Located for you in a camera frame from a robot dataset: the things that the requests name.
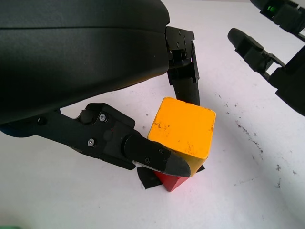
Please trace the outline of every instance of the white table surface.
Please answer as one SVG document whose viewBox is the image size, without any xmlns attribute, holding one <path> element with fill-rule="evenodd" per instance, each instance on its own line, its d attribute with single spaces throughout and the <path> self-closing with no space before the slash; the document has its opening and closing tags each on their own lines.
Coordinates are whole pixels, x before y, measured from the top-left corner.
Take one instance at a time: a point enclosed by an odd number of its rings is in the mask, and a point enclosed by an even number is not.
<svg viewBox="0 0 305 229">
<path fill-rule="evenodd" d="M 249 3 L 164 3 L 172 26 L 195 33 L 201 105 L 217 112 L 206 170 L 172 193 L 162 186 L 145 190 L 136 170 L 112 166 L 37 136 L 17 139 L 0 133 L 0 225 L 24 229 L 305 227 L 305 118 L 252 72 L 234 52 L 227 34 L 232 27 L 239 28 L 284 62 L 303 44 Z M 163 75 L 62 112 L 77 117 L 88 103 L 107 103 L 135 119 L 136 129 L 146 136 L 167 96 L 174 97 L 174 91 Z"/>
</svg>

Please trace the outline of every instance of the robotic arm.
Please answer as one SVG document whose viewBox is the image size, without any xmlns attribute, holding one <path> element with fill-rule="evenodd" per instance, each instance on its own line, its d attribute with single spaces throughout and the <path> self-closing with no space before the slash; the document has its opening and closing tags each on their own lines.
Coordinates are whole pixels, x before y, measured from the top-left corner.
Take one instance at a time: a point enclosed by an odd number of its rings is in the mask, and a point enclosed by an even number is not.
<svg viewBox="0 0 305 229">
<path fill-rule="evenodd" d="M 251 0 L 261 14 L 279 25 L 286 32 L 305 42 L 301 33 L 305 28 L 305 9 L 289 0 Z M 273 87 L 276 94 L 291 108 L 305 116 L 305 46 L 284 64 L 273 54 L 264 50 L 252 37 L 238 29 L 231 29 L 228 38 L 235 51 Z M 281 67 L 269 75 L 266 71 L 273 64 Z"/>
<path fill-rule="evenodd" d="M 177 99 L 199 105 L 194 33 L 167 26 L 159 0 L 0 2 L 0 128 L 39 135 L 108 163 L 182 177 L 188 164 L 107 104 L 76 119 L 60 108 L 168 73 Z"/>
</svg>

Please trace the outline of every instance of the red block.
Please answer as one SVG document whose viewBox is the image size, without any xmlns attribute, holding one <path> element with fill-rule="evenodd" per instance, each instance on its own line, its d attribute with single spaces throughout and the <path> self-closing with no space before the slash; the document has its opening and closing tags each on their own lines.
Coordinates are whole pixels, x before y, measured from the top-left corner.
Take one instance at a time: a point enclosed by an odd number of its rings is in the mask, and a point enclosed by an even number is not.
<svg viewBox="0 0 305 229">
<path fill-rule="evenodd" d="M 177 177 L 177 176 L 170 176 L 164 173 L 160 173 L 154 171 L 157 177 L 161 180 L 162 184 L 166 188 L 167 191 L 171 192 L 180 186 L 184 181 L 186 181 L 189 177 Z"/>
</svg>

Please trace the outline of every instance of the black tape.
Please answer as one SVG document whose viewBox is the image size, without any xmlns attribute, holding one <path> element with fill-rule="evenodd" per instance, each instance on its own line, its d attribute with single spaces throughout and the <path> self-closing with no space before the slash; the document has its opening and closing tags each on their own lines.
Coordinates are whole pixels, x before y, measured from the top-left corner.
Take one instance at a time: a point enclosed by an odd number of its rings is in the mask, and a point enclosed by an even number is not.
<svg viewBox="0 0 305 229">
<path fill-rule="evenodd" d="M 200 166 L 197 173 L 199 173 L 203 170 L 205 170 L 204 166 Z M 156 186 L 162 184 L 162 182 L 159 180 L 157 175 L 155 175 L 154 171 L 149 168 L 137 167 L 137 172 L 138 172 L 139 179 L 142 182 L 142 184 L 144 185 L 145 189 L 148 189 L 151 187 L 156 187 Z"/>
</svg>

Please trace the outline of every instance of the wooden block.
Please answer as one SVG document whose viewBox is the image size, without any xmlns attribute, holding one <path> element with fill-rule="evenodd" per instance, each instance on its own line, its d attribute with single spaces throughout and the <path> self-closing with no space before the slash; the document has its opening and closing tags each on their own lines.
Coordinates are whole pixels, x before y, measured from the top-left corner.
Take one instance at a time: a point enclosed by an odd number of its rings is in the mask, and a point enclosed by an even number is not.
<svg viewBox="0 0 305 229">
<path fill-rule="evenodd" d="M 189 164 L 191 177 L 208 158 L 212 142 L 216 113 L 210 109 L 188 104 L 173 98 L 164 98 L 148 139 L 178 153 Z M 167 185 L 167 190 L 176 188 L 186 179 L 156 173 Z"/>
<path fill-rule="evenodd" d="M 189 178 L 189 177 L 170 176 L 157 171 L 154 171 L 154 173 L 161 180 L 163 186 L 169 192 L 175 190 L 178 186 L 180 186 L 184 181 L 186 181 Z"/>
</svg>

